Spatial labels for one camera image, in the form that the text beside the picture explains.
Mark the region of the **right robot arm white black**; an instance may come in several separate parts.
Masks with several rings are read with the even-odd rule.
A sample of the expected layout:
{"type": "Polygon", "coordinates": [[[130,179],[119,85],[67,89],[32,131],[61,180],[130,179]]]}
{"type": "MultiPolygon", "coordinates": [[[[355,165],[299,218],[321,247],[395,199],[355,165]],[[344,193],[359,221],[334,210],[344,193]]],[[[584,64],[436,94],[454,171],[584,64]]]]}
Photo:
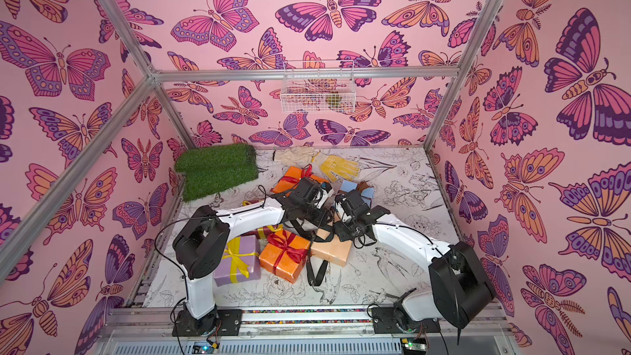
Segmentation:
{"type": "Polygon", "coordinates": [[[335,197],[335,211],[335,230],[341,238],[366,235],[403,253],[429,274],[430,289],[411,289],[394,303],[394,319],[401,330],[416,330],[430,319],[446,320],[463,330],[496,297],[468,243],[432,238],[380,205],[369,207],[357,191],[335,197]]]}

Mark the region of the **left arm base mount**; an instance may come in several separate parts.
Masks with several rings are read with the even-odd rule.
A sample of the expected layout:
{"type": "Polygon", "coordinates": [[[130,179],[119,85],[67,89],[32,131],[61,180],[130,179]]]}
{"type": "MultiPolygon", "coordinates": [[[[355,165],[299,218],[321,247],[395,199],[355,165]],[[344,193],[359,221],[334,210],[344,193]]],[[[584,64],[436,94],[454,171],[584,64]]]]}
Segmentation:
{"type": "Polygon", "coordinates": [[[196,319],[186,307],[176,317],[173,337],[202,337],[208,335],[237,336],[243,319],[242,309],[217,309],[196,319]]]}

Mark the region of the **light blue gift box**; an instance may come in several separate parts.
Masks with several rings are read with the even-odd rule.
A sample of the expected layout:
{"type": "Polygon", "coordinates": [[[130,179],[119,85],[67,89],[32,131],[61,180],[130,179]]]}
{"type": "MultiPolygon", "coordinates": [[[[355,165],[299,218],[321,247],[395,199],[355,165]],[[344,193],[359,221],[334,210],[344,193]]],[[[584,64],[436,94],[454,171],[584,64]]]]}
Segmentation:
{"type": "MultiPolygon", "coordinates": [[[[339,193],[340,194],[346,194],[346,193],[349,193],[351,191],[358,191],[356,189],[357,185],[358,185],[357,182],[343,180],[342,185],[339,188],[339,193]]],[[[359,194],[361,195],[361,197],[364,200],[364,202],[366,202],[366,204],[368,204],[369,207],[372,207],[372,201],[373,201],[373,198],[374,198],[374,195],[375,195],[374,187],[368,188],[368,189],[364,190],[363,192],[359,192],[359,194]]]]}

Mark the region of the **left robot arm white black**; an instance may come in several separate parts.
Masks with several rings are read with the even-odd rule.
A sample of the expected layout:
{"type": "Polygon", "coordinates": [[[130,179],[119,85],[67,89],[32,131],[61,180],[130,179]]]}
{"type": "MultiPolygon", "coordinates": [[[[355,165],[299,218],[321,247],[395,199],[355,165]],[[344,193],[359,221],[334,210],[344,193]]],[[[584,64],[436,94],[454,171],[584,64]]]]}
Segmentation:
{"type": "Polygon", "coordinates": [[[328,182],[302,178],[288,190],[267,196],[251,205],[230,210],[214,210],[209,206],[197,209],[173,242],[179,266],[186,275],[185,310],[194,320],[213,318],[216,304],[213,272],[228,241],[267,225],[289,223],[310,242],[316,231],[307,232],[304,222],[320,228],[332,220],[325,202],[334,195],[328,182]]]}

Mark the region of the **brown ribbon bow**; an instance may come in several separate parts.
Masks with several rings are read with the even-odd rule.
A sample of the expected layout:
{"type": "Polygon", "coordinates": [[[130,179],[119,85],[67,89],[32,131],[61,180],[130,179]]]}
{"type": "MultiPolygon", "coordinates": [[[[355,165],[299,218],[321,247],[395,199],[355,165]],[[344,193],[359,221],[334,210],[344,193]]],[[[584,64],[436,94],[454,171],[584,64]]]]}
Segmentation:
{"type": "Polygon", "coordinates": [[[359,192],[363,192],[364,190],[366,190],[366,189],[368,189],[368,188],[371,188],[371,185],[370,185],[370,184],[368,184],[367,182],[364,182],[364,181],[360,182],[360,183],[357,185],[357,187],[356,187],[356,189],[357,189],[359,192]]]}

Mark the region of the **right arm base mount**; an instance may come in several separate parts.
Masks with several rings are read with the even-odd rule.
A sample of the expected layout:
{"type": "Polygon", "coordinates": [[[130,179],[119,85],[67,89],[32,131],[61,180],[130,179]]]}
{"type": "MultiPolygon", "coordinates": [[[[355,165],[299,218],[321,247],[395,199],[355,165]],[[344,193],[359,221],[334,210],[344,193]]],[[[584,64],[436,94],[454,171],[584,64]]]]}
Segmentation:
{"type": "Polygon", "coordinates": [[[376,334],[418,334],[440,333],[440,324],[437,319],[427,318],[415,321],[405,312],[403,300],[413,289],[398,297],[392,307],[381,307],[376,303],[366,307],[366,314],[371,319],[373,330],[376,334]]]}

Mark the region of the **peach gift box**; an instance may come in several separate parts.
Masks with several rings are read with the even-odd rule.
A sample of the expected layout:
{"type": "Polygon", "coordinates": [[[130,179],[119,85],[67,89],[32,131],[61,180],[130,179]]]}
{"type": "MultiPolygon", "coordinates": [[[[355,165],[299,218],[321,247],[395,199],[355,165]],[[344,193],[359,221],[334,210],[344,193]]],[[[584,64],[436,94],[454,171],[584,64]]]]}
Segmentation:
{"type": "Polygon", "coordinates": [[[334,234],[330,241],[327,238],[332,235],[335,224],[339,222],[339,215],[335,213],[333,222],[326,227],[321,227],[315,232],[317,238],[323,239],[323,242],[314,241],[311,245],[311,254],[331,264],[338,266],[346,266],[350,255],[352,242],[341,241],[338,234],[334,234]]]}

